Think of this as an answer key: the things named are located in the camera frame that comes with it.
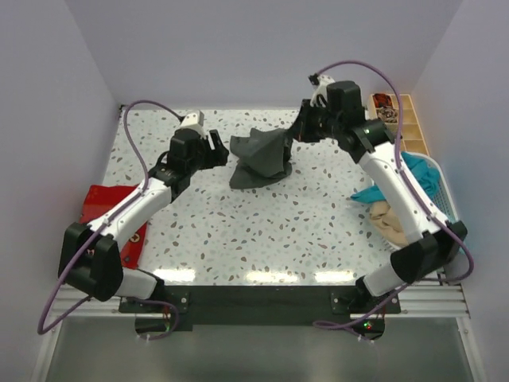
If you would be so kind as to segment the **dark grey t shirt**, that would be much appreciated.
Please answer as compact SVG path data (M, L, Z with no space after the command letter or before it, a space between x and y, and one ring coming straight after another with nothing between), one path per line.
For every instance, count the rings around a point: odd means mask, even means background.
M293 138L286 129L260 131L248 136L232 135L231 153L238 158L229 185L232 189L257 189L287 178L293 171Z

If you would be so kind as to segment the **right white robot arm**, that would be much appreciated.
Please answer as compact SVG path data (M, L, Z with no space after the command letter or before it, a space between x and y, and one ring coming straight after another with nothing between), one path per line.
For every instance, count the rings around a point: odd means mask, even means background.
M393 252L389 263L357 281L356 307L373 312L383 295L423 279L449 263L467 229L451 221L430 199L403 161L394 135L381 119L367 119L359 86L313 75L310 99L301 103L289 129L298 142L334 139L379 187L394 210L408 244Z

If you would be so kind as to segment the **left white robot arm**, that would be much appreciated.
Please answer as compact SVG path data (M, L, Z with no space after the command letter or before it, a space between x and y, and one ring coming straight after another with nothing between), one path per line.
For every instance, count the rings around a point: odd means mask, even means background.
M167 299L163 280L147 271L124 267L120 253L143 224L189 187L197 171L225 166L228 155L217 130L206 135L191 128L177 130L169 150L160 155L127 197L102 216L66 229L60 282L101 302L113 297L133 298L147 312L160 310Z

